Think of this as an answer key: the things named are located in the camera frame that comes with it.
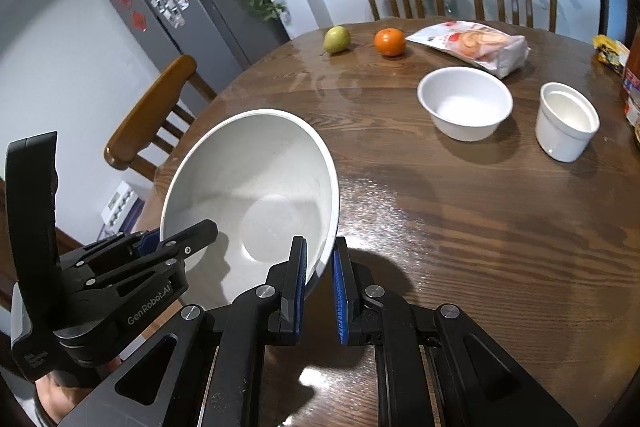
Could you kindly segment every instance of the small white bowl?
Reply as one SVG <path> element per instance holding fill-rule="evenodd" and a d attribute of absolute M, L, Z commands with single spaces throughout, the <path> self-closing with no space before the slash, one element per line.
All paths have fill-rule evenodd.
<path fill-rule="evenodd" d="M 491 136 L 513 109 L 509 89 L 474 68 L 442 68 L 418 84 L 418 100 L 433 124 L 447 136 L 475 142 Z"/>
<path fill-rule="evenodd" d="M 540 88 L 536 138 L 554 160 L 576 161 L 599 127 L 597 111 L 578 90 L 558 82 Z"/>
<path fill-rule="evenodd" d="M 339 207 L 334 161 L 308 123 L 275 109 L 223 121 L 183 160 L 162 208 L 162 239 L 206 218 L 218 225 L 215 243 L 185 261 L 182 301 L 231 303 L 289 258 L 294 235 L 306 238 L 308 293 L 332 254 Z"/>

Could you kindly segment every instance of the plastic bag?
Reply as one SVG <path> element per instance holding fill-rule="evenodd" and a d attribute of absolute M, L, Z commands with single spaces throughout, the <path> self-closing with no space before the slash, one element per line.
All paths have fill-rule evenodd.
<path fill-rule="evenodd" d="M 521 68 L 530 49 L 523 35 L 507 35 L 484 24 L 452 21 L 423 28 L 407 37 L 480 66 L 498 78 Z"/>

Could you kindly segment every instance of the large white bowl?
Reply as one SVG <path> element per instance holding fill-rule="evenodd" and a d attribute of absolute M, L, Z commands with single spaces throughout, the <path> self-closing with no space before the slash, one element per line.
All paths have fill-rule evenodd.
<path fill-rule="evenodd" d="M 442 68 L 418 84 L 418 100 L 447 136 L 475 142 L 491 136 L 513 109 L 509 89 L 474 68 Z"/>
<path fill-rule="evenodd" d="M 223 121 L 183 160 L 162 208 L 162 239 L 205 218 L 218 225 L 215 243 L 186 260 L 182 301 L 229 304 L 289 258 L 294 235 L 307 241 L 309 291 L 331 256 L 339 204 L 334 161 L 308 123 L 274 109 Z"/>

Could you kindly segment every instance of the round wooden table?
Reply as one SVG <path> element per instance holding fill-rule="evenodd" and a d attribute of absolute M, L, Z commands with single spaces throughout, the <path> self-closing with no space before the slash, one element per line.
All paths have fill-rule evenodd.
<path fill-rule="evenodd" d="M 462 307 L 581 426 L 597 426 L 640 363 L 640 154 L 620 78 L 588 44 L 491 23 L 525 35 L 531 52 L 504 80 L 511 117 L 487 140 L 457 142 L 435 129 L 415 90 L 430 71 L 463 63 L 412 42 L 386 59 L 371 44 L 379 29 L 409 34 L 441 20 L 350 25 L 351 51 L 335 56 L 315 31 L 265 57 L 180 140 L 140 226 L 158 226 L 178 165 L 215 124 L 255 108 L 299 115 L 333 155 L 338 234 L 352 259 L 411 303 Z M 536 141 L 549 81 L 580 90 L 600 115 L 571 164 Z M 263 382 L 264 425 L 377 425 L 373 351 L 338 344 L 330 273 L 306 301 L 301 345 L 268 349 Z"/>

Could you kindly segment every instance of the yellow package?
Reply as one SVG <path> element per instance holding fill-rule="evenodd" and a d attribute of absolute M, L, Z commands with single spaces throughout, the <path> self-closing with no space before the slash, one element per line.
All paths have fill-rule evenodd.
<path fill-rule="evenodd" d="M 610 39 L 606 35 L 596 35 L 593 38 L 593 47 L 598 52 L 600 62 L 616 73 L 622 74 L 626 60 L 629 58 L 629 50 L 622 42 Z"/>

